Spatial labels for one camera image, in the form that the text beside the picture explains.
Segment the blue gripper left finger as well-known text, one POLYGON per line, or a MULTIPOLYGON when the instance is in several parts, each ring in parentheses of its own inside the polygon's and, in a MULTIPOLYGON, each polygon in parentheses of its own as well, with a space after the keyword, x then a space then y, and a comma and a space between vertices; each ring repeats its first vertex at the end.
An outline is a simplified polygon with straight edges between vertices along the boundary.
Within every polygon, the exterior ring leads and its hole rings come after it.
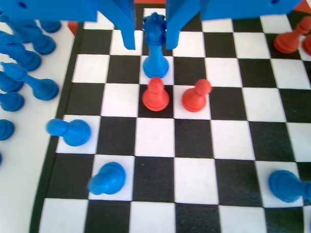
POLYGON ((134 0, 0 0, 0 9, 12 19, 89 22, 101 12, 122 33, 123 44, 136 49, 134 0))

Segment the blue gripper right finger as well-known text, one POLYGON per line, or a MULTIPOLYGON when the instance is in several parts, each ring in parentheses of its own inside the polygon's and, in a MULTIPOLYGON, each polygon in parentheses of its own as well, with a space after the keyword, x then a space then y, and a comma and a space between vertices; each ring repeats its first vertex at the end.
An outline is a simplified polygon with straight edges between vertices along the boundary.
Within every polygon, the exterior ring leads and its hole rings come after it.
POLYGON ((287 14, 302 0, 166 0, 166 48, 175 49, 182 28, 198 13, 200 19, 243 19, 287 14))

